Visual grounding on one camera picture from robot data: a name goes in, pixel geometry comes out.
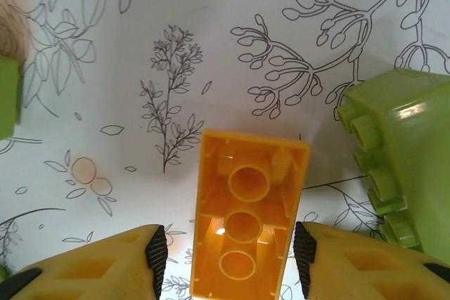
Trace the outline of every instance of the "lime green toy brick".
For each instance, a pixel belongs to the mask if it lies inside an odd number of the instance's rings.
[[[344,95],[338,113],[383,235],[450,263],[450,77],[392,70]]]
[[[14,134],[20,116],[20,87],[18,62],[0,56],[0,140]]]

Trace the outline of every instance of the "coloring page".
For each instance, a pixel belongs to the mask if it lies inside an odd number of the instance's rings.
[[[0,0],[0,54],[23,74],[0,141],[0,265],[162,224],[161,299],[192,299],[209,128],[308,142],[297,220],[381,240],[337,108],[395,67],[450,74],[444,2]],[[292,250],[280,299],[303,299]]]

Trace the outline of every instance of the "orange toy brick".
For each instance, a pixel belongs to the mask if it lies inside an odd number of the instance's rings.
[[[450,299],[439,259],[332,226],[298,222],[294,255],[305,299]]]
[[[203,133],[193,296],[278,299],[310,151],[302,141]]]
[[[156,300],[166,260],[164,226],[141,226],[26,267],[0,299]]]

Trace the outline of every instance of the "toy brick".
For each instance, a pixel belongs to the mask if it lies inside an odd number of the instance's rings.
[[[14,134],[19,119],[20,71],[14,59],[0,56],[0,140]]]
[[[12,300],[156,300],[166,260],[164,227],[141,226],[26,267],[42,272]]]
[[[193,296],[278,299],[309,154],[302,141],[203,133]]]
[[[293,249],[305,299],[450,299],[450,266],[422,252],[300,222]]]
[[[450,77],[392,70],[344,92],[340,120],[393,244],[450,263]]]

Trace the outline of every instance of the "yellow toy brick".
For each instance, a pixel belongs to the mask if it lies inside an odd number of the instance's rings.
[[[19,285],[5,299],[155,300],[166,260],[164,227],[142,226],[26,267],[0,284],[0,298]],[[32,272],[37,275],[30,283],[18,283],[21,274]]]
[[[294,255],[305,299],[450,299],[445,263],[332,226],[298,222]]]
[[[310,151],[302,141],[203,133],[193,296],[278,299]]]

